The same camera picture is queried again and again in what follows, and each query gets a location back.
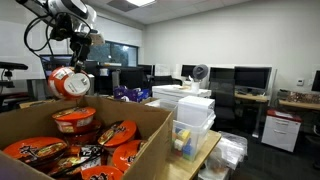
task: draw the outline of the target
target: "desk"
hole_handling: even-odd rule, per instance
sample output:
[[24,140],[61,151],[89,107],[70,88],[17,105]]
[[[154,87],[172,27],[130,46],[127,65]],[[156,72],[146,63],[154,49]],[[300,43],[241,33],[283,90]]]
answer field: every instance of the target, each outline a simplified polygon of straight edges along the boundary
[[279,100],[279,104],[284,105],[284,106],[291,106],[291,107],[320,111],[320,104],[289,102],[289,101],[285,101],[285,100]]
[[261,119],[262,108],[263,108],[263,104],[268,102],[268,99],[269,99],[268,96],[261,96],[261,95],[253,96],[252,94],[238,94],[237,92],[235,92],[234,97],[239,99],[252,100],[259,103],[259,110],[256,117],[256,125],[252,133],[252,137],[259,138],[259,123]]
[[207,140],[203,143],[194,162],[187,161],[183,158],[170,154],[167,158],[166,166],[163,173],[157,179],[192,179],[199,171],[201,165],[207,159],[211,151],[218,144],[221,134],[209,131]]
[[211,90],[199,89],[198,92],[191,90],[180,90],[176,85],[152,86],[152,96],[158,99],[167,99],[178,102],[186,96],[210,97]]

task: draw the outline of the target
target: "robotic arm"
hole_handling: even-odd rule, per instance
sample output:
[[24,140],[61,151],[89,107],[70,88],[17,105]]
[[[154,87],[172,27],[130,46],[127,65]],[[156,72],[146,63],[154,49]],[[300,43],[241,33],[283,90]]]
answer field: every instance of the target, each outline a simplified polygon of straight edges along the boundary
[[91,45],[104,44],[101,34],[94,29],[96,11],[81,0],[16,0],[48,26],[50,39],[62,41],[70,38],[75,73],[82,69]]

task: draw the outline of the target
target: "plastic storage container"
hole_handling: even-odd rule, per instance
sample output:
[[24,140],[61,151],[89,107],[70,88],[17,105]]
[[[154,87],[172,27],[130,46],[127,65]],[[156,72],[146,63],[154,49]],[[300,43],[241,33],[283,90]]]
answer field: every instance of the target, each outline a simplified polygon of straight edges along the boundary
[[187,96],[178,102],[177,120],[186,124],[200,126],[214,109],[215,101],[195,96]]
[[[174,101],[159,99],[146,105],[159,107],[173,111],[174,119],[180,119],[178,115],[178,103]],[[199,119],[193,117],[193,123],[191,124],[181,122],[178,120],[173,121],[172,128],[172,152],[180,157],[184,157],[187,160],[193,161],[197,151],[203,145],[206,140],[206,135],[214,123],[215,114],[212,109],[204,110],[200,109],[205,114],[206,117]]]

